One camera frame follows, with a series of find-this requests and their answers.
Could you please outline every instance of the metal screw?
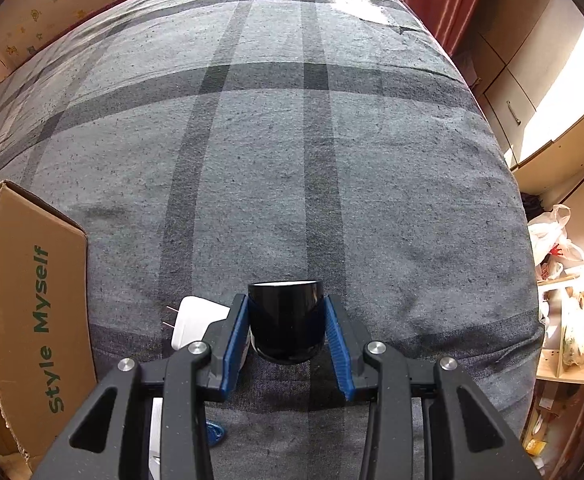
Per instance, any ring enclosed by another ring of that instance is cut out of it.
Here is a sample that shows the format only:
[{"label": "metal screw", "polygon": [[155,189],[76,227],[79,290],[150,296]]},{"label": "metal screw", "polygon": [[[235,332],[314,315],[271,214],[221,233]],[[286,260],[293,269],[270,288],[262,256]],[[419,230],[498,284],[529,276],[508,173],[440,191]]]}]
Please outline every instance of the metal screw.
[{"label": "metal screw", "polygon": [[441,365],[441,368],[444,370],[456,370],[458,366],[458,361],[453,357],[443,357],[441,361],[438,362]]},{"label": "metal screw", "polygon": [[194,343],[190,343],[188,345],[188,351],[191,354],[203,354],[208,349],[208,344],[204,341],[195,341]]},{"label": "metal screw", "polygon": [[122,372],[129,372],[132,368],[134,368],[134,364],[135,364],[134,359],[126,357],[118,362],[117,368]]},{"label": "metal screw", "polygon": [[374,355],[379,355],[385,352],[387,349],[386,345],[381,343],[380,341],[373,341],[368,343],[368,352]]}]

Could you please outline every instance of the drawer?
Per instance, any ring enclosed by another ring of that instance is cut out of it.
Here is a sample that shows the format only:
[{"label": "drawer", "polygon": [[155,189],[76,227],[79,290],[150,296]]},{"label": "drawer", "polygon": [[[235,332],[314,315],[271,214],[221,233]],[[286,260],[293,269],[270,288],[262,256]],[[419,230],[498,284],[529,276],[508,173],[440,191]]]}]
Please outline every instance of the drawer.
[{"label": "drawer", "polygon": [[508,69],[535,108],[565,67],[584,27],[572,0],[550,0]]},{"label": "drawer", "polygon": [[516,160],[525,151],[525,129],[535,110],[523,89],[506,68],[485,92],[503,133],[510,142]]},{"label": "drawer", "polygon": [[505,63],[523,44],[550,0],[479,0],[473,22]]},{"label": "drawer", "polygon": [[512,152],[512,147],[510,146],[508,137],[505,135],[503,128],[501,127],[501,123],[499,123],[499,120],[496,118],[494,110],[492,110],[492,107],[490,106],[488,99],[486,99],[486,97],[483,94],[481,94],[476,97],[476,102],[481,107],[481,110],[483,111],[483,115],[485,115],[485,118],[488,119],[488,123],[492,128],[492,132],[496,137],[496,141],[499,143],[501,153],[503,153],[505,162],[507,162],[508,167],[510,169],[516,167],[517,159],[514,157],[514,153]]}]

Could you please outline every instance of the cardboard box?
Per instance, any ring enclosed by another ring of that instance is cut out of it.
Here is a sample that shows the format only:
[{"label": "cardboard box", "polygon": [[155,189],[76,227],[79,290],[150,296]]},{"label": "cardboard box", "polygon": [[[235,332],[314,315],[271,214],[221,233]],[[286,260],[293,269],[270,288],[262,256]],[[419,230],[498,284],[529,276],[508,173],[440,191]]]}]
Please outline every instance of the cardboard box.
[{"label": "cardboard box", "polygon": [[79,225],[0,183],[0,455],[31,470],[96,384],[86,256]]}]

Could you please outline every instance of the gray plaid blanket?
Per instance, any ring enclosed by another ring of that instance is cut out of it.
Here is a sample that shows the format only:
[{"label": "gray plaid blanket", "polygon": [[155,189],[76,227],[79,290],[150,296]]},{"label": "gray plaid blanket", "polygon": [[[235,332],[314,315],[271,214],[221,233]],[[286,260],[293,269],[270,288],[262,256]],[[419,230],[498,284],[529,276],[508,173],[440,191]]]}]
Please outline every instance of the gray plaid blanket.
[{"label": "gray plaid blanket", "polygon": [[[169,352],[186,295],[317,278],[374,338],[456,356],[522,427],[542,329],[517,186],[401,0],[128,0],[0,83],[6,178],[88,233],[100,376]],[[208,413],[219,479],[357,477],[368,412],[326,352],[249,355]]]}]

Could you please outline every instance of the cabinet door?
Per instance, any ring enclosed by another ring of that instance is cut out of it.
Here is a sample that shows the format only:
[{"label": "cabinet door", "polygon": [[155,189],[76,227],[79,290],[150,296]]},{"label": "cabinet door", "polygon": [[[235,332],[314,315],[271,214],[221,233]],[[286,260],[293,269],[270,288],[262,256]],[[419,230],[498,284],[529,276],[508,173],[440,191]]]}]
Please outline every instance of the cabinet door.
[{"label": "cabinet door", "polygon": [[496,137],[496,141],[499,143],[499,147],[505,158],[505,162],[507,162],[510,169],[514,168],[517,165],[517,159],[514,157],[514,153],[512,152],[512,147],[510,146],[508,137],[505,135],[503,128],[501,128],[501,123],[499,123],[499,120],[496,118],[494,110],[492,110],[488,99],[486,99],[485,96],[481,94],[476,97],[476,102],[481,107],[485,118],[488,119],[488,123],[492,128],[492,132]]},{"label": "cabinet door", "polygon": [[474,95],[480,95],[492,84],[499,72],[505,67],[505,64],[480,34],[473,34],[471,42],[470,56],[472,57],[474,71],[479,78],[472,87],[472,92]]},{"label": "cabinet door", "polygon": [[583,28],[584,17],[572,0],[550,0],[508,64],[535,108],[565,67]]},{"label": "cabinet door", "polygon": [[476,30],[508,63],[523,44],[549,0],[480,0],[473,17]]},{"label": "cabinet door", "polygon": [[520,162],[526,156],[525,130],[534,116],[532,103],[507,68],[487,89],[485,96],[510,142],[514,157]]}]

